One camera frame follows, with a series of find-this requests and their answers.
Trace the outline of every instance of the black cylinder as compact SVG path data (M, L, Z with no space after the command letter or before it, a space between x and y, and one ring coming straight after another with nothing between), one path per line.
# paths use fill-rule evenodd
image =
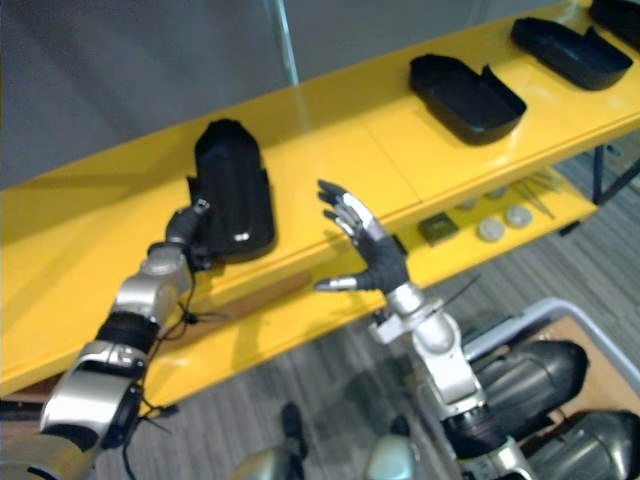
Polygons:
M507 441L502 427L487 406L447 418L442 426L460 459L479 457L496 450Z
M143 315L111 312L102 324L96 340L120 343L149 353L160 327Z

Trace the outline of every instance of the small black square object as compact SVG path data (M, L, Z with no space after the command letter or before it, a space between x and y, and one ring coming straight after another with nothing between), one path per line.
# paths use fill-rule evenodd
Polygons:
M421 221L418 230L427 243L434 246L455 235L458 226L443 212Z

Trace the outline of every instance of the lower shelf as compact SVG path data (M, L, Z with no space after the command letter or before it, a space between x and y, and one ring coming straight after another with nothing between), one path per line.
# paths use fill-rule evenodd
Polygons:
M409 252L412 279L421 286L478 265L546 233L592 214L596 207L569 182L552 169L548 175L558 179L556 189L533 186L536 196L555 218L538 211L518 191L510 187L499 199L481 198L473 209L452 209L447 213L460 230L455 237L431 247L416 226L396 232ZM477 224L484 218L500 218L507 207L523 205L533 214L533 222L523 228L507 227L495 243L484 242L476 235ZM312 280L364 267L355 251L340 261L311 271ZM225 378L258 365L286 350L308 342L383 305L377 292L316 293L311 283L297 293L270 304L239 320L220 324L198 324L193 328L202 335L181 345L165 344L152 363L147 377L147 398L154 404L171 404Z

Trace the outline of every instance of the round white object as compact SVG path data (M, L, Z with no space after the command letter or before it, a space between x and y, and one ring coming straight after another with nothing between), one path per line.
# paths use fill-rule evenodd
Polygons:
M478 224L478 236L485 242L497 242L504 235L504 225L495 218L485 218Z
M507 225L515 228L524 228L533 221L533 215L521 205L513 205L504 214Z

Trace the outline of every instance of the wooden surface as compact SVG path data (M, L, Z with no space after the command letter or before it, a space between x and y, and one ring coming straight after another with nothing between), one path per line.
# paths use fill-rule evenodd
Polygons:
M586 26L583 9L573 3L532 14L562 19L579 30ZM318 178L347 186L397 230L638 126L637 53L605 33L636 61L613 87L587 92L517 50L508 38L512 22L447 35L274 92L3 192L0 391L61 371L95 334L124 277L137 269L172 211L187 202L183 177L192 171L193 143L210 120L237 118L258 139L279 234L268 255L200 278L199 297L214 304L345 252L344 238L320 214ZM408 61L427 51L457 55L475 69L489 62L527 102L522 123L484 147L453 138L407 86ZM573 211L566 219L583 213ZM432 278L456 271L444 264L444 270L431 267ZM291 322L300 315L286 313ZM254 332L242 322L232 328L233 337ZM314 325L282 345L289 348L325 331L326 325ZM227 350L239 349L240 356L256 361L282 351L254 352L256 345L250 340ZM227 373L251 364L242 361Z

